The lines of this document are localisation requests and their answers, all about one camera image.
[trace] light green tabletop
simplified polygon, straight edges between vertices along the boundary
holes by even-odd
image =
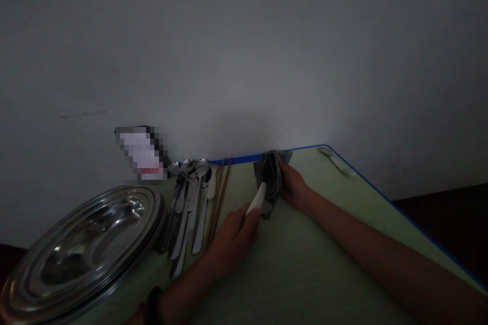
[[[315,147],[295,150],[290,164],[316,192],[485,293],[360,176],[346,177]],[[167,202],[171,200],[174,182],[170,179],[160,186]],[[219,225],[228,212],[250,202],[256,191],[252,163],[232,165]],[[195,258],[188,252],[185,267]],[[151,288],[169,285],[170,268],[171,262],[165,255],[152,253],[114,294],[75,323],[122,323],[145,300]],[[260,222],[259,239],[243,266],[218,284],[192,322],[414,323],[332,239],[281,198],[271,219]]]

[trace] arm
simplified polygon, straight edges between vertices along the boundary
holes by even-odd
[[[312,191],[280,160],[282,196],[330,235],[420,323],[485,324],[488,300],[437,263]]]
[[[162,323],[187,323],[215,283],[235,272],[245,259],[256,230],[260,210],[245,213],[249,204],[227,215],[208,251],[161,293],[158,314]],[[143,324],[139,309],[127,325]]]

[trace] dish towel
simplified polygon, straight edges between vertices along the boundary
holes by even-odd
[[[259,157],[258,161],[254,162],[254,176],[256,177],[256,185],[259,189],[262,182],[266,183],[266,200],[271,204],[271,210],[262,213],[262,219],[269,219],[271,213],[275,208],[276,200],[280,194],[282,177],[280,166],[278,165],[278,155],[281,156],[283,162],[288,165],[293,156],[291,150],[272,150],[265,152]]]

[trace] right hand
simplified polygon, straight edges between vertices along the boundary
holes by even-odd
[[[256,237],[261,210],[254,208],[246,216],[249,203],[226,217],[208,251],[202,257],[216,278],[225,277],[237,270]]]
[[[305,205],[313,192],[303,180],[303,176],[292,166],[286,165],[281,156],[278,155],[278,165],[280,165],[283,184],[280,194],[288,204],[304,211]]]

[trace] chopsticks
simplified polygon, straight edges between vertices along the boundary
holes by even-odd
[[[220,192],[220,197],[218,200],[217,211],[215,213],[215,217],[211,218],[211,226],[209,229],[210,231],[209,231],[209,235],[208,235],[208,239],[207,239],[207,246],[206,246],[207,249],[212,244],[212,241],[214,240],[215,230],[217,229],[217,223],[219,222],[220,209],[222,208],[222,201],[224,200],[225,188],[227,187],[227,180],[229,179],[229,173],[230,173],[231,165],[232,165],[232,158],[230,158],[230,160],[229,160],[229,167],[227,168],[227,173],[225,175],[224,184],[222,185],[222,190]],[[220,180],[222,180],[223,174],[224,174],[224,164],[222,164],[222,172],[220,174],[219,184],[220,184]],[[216,203],[217,203],[217,200],[215,200],[213,202],[212,211],[214,210]]]
[[[210,245],[209,242],[211,241],[210,232],[212,231],[212,225],[214,223],[215,208],[217,207],[217,202],[219,201],[219,189],[220,189],[220,183],[222,182],[222,175],[224,175],[224,166],[225,166],[225,158],[222,159],[222,166],[220,167],[220,175],[217,178],[215,197],[213,199],[212,211],[210,212],[210,221],[208,222],[207,235],[205,237],[205,244],[203,245],[203,251],[207,249],[207,247]]]

